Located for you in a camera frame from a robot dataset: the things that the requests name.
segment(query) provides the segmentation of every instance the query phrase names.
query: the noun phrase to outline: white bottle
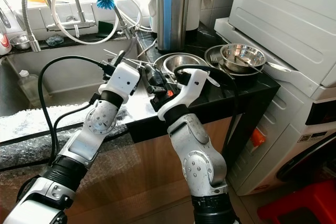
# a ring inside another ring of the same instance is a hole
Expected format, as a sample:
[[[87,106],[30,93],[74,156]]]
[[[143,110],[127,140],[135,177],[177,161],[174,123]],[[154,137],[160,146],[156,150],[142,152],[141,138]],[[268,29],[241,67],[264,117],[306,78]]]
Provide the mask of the white bottle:
[[[40,106],[40,99],[38,97],[38,76],[35,74],[29,74],[27,70],[21,70],[19,73],[21,79],[18,81],[18,84],[30,103],[33,106]],[[43,97],[45,100],[49,98],[49,94],[46,88],[42,84]]]

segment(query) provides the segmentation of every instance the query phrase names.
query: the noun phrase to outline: orange object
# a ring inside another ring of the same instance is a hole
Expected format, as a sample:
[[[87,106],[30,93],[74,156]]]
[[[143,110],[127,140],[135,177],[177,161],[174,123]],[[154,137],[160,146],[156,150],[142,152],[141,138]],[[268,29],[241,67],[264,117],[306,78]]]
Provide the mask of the orange object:
[[[168,95],[169,97],[171,97],[173,94],[174,94],[173,91],[171,91],[171,90],[168,90],[168,91],[167,91],[167,95]]]
[[[265,142],[266,137],[262,135],[262,133],[257,128],[255,128],[250,139],[253,143],[253,146],[258,147]]]

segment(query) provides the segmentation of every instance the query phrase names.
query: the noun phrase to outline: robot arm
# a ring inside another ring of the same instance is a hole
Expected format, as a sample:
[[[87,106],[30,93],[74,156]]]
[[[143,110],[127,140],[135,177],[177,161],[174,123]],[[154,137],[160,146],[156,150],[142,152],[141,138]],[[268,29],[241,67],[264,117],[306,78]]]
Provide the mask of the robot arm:
[[[208,73],[188,69],[191,75],[180,93],[165,103],[158,117],[169,125],[168,134],[178,154],[194,206],[196,224],[238,224],[225,182],[226,164],[195,114],[187,107],[198,98]]]
[[[122,103],[136,86],[140,75],[125,64],[117,64],[99,88],[100,98],[83,124],[59,152],[53,164],[33,179],[19,197],[5,224],[65,224],[63,210],[74,201],[81,179],[91,167],[105,136],[113,129]]]

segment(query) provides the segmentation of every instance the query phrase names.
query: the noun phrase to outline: sponge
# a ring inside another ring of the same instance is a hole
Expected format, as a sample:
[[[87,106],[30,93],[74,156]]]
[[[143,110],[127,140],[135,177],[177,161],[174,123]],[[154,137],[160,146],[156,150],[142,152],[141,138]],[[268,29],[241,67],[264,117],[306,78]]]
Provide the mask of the sponge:
[[[53,35],[46,39],[46,43],[51,47],[62,44],[63,42],[64,42],[64,39],[59,35]]]

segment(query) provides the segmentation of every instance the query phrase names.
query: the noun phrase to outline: bubble wrap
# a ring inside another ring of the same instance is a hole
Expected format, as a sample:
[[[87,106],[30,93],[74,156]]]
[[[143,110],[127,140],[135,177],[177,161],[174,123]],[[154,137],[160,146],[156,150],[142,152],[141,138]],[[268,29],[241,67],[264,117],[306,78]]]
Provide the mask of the bubble wrap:
[[[48,113],[51,121],[54,123],[60,115],[87,104],[88,103],[83,103],[81,105],[52,106],[48,108]],[[92,108],[93,107],[91,106],[85,110],[66,116],[59,122],[58,127],[83,122]],[[22,110],[14,115],[0,117],[0,129],[3,129],[0,134],[0,142],[37,132],[49,131],[42,109]]]
[[[139,163],[140,157],[130,134],[103,143],[99,155],[81,181],[77,192],[81,192],[105,178],[125,173]],[[39,174],[45,167],[46,165],[36,165],[0,172],[0,206],[11,210],[23,182]]]
[[[74,132],[80,129],[81,127],[59,132],[57,134],[57,138],[59,140],[60,147],[62,148],[68,139],[74,134]],[[117,120],[115,127],[108,137],[118,135],[122,132],[125,132],[126,130],[126,125],[120,123]],[[49,134],[41,137],[31,138],[19,143],[2,146],[0,148],[0,169],[32,163],[49,158],[50,151],[51,136]]]

